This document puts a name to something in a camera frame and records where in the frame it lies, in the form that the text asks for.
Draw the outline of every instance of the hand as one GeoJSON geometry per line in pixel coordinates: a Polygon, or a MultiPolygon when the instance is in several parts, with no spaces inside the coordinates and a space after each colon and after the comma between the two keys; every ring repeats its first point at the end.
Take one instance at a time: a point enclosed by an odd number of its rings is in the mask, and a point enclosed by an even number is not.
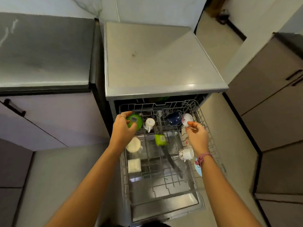
{"type": "Polygon", "coordinates": [[[187,122],[187,124],[189,126],[186,128],[186,132],[196,157],[200,156],[201,154],[209,153],[208,131],[197,122],[187,122]]]}
{"type": "Polygon", "coordinates": [[[109,146],[112,150],[116,151],[120,156],[124,148],[129,144],[137,129],[137,123],[133,122],[130,128],[127,124],[130,122],[126,120],[126,117],[132,114],[132,111],[122,112],[117,115],[114,125],[112,137],[109,142],[109,146]]]}

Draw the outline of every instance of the light blue plate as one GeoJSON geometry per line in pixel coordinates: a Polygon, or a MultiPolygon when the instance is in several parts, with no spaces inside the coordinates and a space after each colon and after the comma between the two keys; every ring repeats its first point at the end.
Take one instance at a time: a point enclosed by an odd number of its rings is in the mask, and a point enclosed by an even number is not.
{"type": "Polygon", "coordinates": [[[202,177],[201,167],[198,167],[198,166],[195,164],[195,169],[196,169],[196,172],[202,177]]]}

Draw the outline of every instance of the green cup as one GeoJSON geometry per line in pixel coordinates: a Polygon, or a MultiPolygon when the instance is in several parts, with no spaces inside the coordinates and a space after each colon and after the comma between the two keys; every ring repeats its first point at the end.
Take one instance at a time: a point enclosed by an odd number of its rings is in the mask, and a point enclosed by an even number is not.
{"type": "Polygon", "coordinates": [[[126,120],[131,121],[129,124],[127,124],[128,127],[131,127],[133,122],[136,122],[137,123],[137,130],[139,130],[143,125],[143,119],[142,119],[141,115],[139,115],[139,114],[131,114],[130,116],[128,116],[126,118],[126,120]]]}

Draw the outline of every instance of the wire rack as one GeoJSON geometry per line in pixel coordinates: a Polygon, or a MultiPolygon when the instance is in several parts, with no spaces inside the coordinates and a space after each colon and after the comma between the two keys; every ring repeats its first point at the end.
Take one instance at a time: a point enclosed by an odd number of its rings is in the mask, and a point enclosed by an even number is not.
{"type": "Polygon", "coordinates": [[[176,126],[169,124],[167,116],[173,112],[190,113],[196,122],[201,123],[207,129],[209,150],[218,166],[226,174],[197,101],[185,100],[165,104],[142,103],[119,106],[120,113],[131,110],[134,113],[139,113],[143,118],[143,122],[147,118],[153,118],[156,122],[150,133],[147,133],[144,126],[136,132],[135,136],[140,139],[142,149],[136,153],[130,153],[125,150],[122,156],[121,169],[123,169],[122,184],[124,184],[124,196],[129,199],[132,205],[144,204],[186,193],[199,193],[195,182],[194,168],[191,166],[192,163],[190,161],[184,162],[178,156],[179,150],[185,147],[184,139],[187,134],[183,131],[182,124],[176,126]],[[158,110],[162,111],[162,117],[159,119],[156,117],[158,110]],[[162,147],[158,147],[155,143],[154,135],[159,134],[160,126],[167,142],[165,148],[180,171],[176,171],[176,167],[175,169],[172,168],[162,151],[162,147]],[[127,161],[137,158],[141,160],[141,172],[128,174],[127,161]]]}

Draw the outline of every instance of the cabinet door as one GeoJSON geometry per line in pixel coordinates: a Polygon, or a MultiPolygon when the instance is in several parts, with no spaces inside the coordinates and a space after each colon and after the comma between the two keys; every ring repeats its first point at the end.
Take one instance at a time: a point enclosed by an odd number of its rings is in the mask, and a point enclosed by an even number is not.
{"type": "Polygon", "coordinates": [[[13,96],[9,99],[26,111],[25,118],[66,146],[109,141],[108,131],[92,93],[13,96]]]}
{"type": "Polygon", "coordinates": [[[303,194],[303,141],[265,152],[257,193],[303,194]]]}
{"type": "Polygon", "coordinates": [[[33,151],[66,147],[2,103],[0,103],[0,138],[33,151]]]}
{"type": "Polygon", "coordinates": [[[259,201],[272,227],[301,227],[303,204],[259,201]]]}
{"type": "Polygon", "coordinates": [[[229,84],[226,92],[239,115],[285,87],[303,72],[303,61],[273,38],[229,84]],[[297,73],[290,80],[290,75],[297,73]]]}
{"type": "Polygon", "coordinates": [[[0,187],[23,187],[33,152],[0,139],[0,187]]]}
{"type": "Polygon", "coordinates": [[[242,120],[261,151],[303,140],[303,82],[285,87],[242,120]]]}
{"type": "Polygon", "coordinates": [[[17,211],[22,188],[0,188],[0,226],[11,227],[17,211]]]}

